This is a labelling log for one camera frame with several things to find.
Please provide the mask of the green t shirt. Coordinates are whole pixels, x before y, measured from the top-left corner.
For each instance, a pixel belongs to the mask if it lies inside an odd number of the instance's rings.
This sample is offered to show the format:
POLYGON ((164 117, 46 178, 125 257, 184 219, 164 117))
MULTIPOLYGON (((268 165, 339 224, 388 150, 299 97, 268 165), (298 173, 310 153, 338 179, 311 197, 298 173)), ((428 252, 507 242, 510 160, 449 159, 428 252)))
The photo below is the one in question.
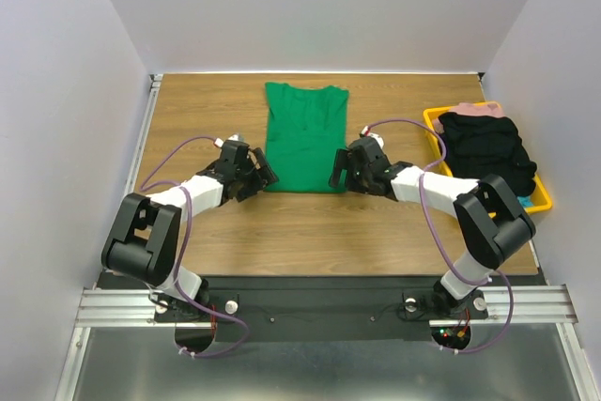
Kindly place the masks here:
POLYGON ((329 180, 338 149, 346 146, 349 92, 265 83, 268 112, 265 155, 278 177, 272 193, 342 193, 329 180))

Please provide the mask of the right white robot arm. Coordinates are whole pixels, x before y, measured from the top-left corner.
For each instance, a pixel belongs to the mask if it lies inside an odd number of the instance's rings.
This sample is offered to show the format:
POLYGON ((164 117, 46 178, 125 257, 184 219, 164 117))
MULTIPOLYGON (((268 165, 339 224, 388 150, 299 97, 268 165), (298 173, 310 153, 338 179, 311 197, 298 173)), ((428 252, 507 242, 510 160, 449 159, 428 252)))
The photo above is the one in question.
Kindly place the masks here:
POLYGON ((331 187, 344 184, 354 193, 422 206, 429 229, 434 208, 456 218, 466 251, 452 261, 441 251, 447 272, 431 295, 435 311, 454 316, 490 275, 530 241, 534 222, 502 177, 482 179, 448 177, 425 171, 408 162, 391 163, 377 139, 363 136, 336 151, 331 187))

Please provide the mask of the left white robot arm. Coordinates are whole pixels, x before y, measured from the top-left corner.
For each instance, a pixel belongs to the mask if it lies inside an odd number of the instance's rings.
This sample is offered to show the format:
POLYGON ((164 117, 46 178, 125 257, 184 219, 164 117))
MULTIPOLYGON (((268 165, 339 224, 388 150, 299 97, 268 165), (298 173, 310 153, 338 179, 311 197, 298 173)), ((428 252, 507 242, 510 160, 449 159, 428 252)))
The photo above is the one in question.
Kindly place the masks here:
POLYGON ((261 148, 236 136, 214 145, 219 158, 189 179, 145 180, 139 193, 127 194, 101 252, 106 269, 177 299, 189 320, 227 317, 208 307, 208 284, 182 265, 193 217, 230 200, 242 202, 279 181, 261 148))

